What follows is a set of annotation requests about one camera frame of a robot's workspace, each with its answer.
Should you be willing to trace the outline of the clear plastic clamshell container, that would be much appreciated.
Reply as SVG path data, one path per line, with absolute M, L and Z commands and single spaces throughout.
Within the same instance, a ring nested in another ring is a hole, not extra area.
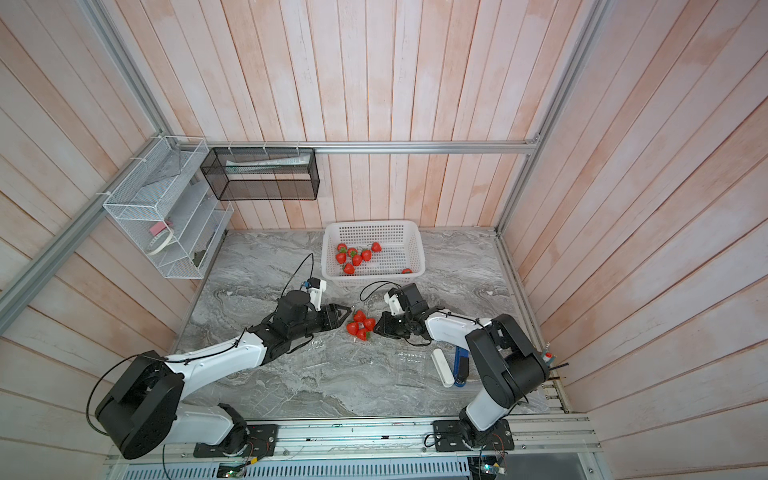
M 343 329 L 361 341 L 369 341 L 377 325 L 377 320 L 362 310 L 353 310 L 339 304 L 322 306 L 317 314 L 317 322 L 320 332 Z

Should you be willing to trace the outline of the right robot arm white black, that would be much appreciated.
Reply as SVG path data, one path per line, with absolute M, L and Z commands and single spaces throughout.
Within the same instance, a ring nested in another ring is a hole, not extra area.
M 466 437 L 490 431 L 550 377 L 550 359 L 508 314 L 481 319 L 431 307 L 414 284 L 390 289 L 384 300 L 387 309 L 377 334 L 403 340 L 420 336 L 469 352 L 482 389 L 459 414 Z

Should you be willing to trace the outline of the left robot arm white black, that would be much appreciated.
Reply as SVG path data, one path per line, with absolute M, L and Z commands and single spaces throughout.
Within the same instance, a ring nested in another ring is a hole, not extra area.
M 322 304 L 321 297 L 317 289 L 289 291 L 259 324 L 232 340 L 184 354 L 163 357 L 150 350 L 127 359 L 90 425 L 127 460 L 167 444 L 193 443 L 213 456 L 251 450 L 248 423 L 233 406 L 200 407 L 185 400 L 224 377 L 295 352 L 317 333 L 340 328 L 351 308 Z

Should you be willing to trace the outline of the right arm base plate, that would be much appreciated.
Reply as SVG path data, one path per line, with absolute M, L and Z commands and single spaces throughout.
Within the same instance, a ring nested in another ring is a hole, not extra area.
M 515 449 L 506 419 L 497 420 L 489 429 L 477 430 L 468 420 L 436 420 L 432 423 L 434 447 L 438 452 L 480 449 L 507 452 Z

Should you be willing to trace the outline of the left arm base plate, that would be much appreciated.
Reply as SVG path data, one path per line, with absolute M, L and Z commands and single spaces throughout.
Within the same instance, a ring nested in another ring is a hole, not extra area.
M 270 457 L 274 454 L 278 430 L 277 424 L 235 426 L 217 445 L 196 444 L 193 457 L 202 459 Z

